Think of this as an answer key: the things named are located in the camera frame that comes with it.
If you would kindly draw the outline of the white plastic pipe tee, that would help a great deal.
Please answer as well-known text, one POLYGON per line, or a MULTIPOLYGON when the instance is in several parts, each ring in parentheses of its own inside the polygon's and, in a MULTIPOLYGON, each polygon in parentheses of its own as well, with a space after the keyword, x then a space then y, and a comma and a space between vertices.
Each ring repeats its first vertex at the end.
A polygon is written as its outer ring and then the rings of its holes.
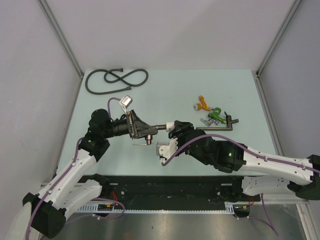
POLYGON ((171 132, 174 128, 175 128, 175 122, 174 121, 166 122, 166 124, 165 124, 166 132, 171 132))

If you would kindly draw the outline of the brushed steel water faucet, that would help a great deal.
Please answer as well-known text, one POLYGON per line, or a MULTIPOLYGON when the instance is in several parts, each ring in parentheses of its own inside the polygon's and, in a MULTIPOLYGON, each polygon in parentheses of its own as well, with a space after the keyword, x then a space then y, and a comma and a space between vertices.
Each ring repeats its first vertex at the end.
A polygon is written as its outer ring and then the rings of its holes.
POLYGON ((134 136, 134 139, 144 139, 144 142, 135 142, 134 146, 150 146, 153 144, 153 137, 157 135, 159 131, 167 130, 166 124, 157 124, 149 126, 146 129, 139 129, 137 134, 134 136))

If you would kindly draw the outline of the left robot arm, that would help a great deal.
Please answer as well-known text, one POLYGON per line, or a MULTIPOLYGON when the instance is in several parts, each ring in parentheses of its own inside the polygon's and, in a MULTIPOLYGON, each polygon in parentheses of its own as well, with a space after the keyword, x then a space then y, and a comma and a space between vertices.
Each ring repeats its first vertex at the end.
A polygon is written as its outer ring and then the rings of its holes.
POLYGON ((91 114, 87 133, 77 141, 74 156, 68 165, 38 193, 28 193, 23 198, 23 204, 31 206, 25 239, 29 239, 31 229, 49 239, 55 237, 80 207, 95 198, 105 200, 110 196, 108 179, 98 174, 92 175, 82 187, 73 189, 84 173, 106 153, 110 138, 128 135, 133 140, 144 138, 150 144, 159 130, 171 132, 176 126, 177 121, 149 125, 134 110, 120 119, 112 119, 105 109, 95 110, 91 114))

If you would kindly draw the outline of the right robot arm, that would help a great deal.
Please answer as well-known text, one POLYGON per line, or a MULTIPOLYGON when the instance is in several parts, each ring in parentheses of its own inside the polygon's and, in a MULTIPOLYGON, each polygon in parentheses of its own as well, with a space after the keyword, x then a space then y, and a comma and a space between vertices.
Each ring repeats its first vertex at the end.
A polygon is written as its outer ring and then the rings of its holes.
POLYGON ((177 150, 170 159, 185 153, 204 165, 231 174, 237 171, 259 172, 265 177, 276 177, 276 186, 284 182, 296 197, 320 199, 320 157, 286 157, 263 153, 219 134, 207 134, 190 122, 176 120, 168 133, 177 142, 177 150))

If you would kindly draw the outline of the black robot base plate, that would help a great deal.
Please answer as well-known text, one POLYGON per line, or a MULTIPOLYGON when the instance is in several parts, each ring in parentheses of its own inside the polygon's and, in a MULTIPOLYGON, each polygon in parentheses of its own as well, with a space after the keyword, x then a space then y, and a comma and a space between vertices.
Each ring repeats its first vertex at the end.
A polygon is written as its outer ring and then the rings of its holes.
POLYGON ((102 181, 102 198, 116 196, 129 210, 217 210, 223 203, 259 202, 243 192, 241 176, 85 175, 102 181))

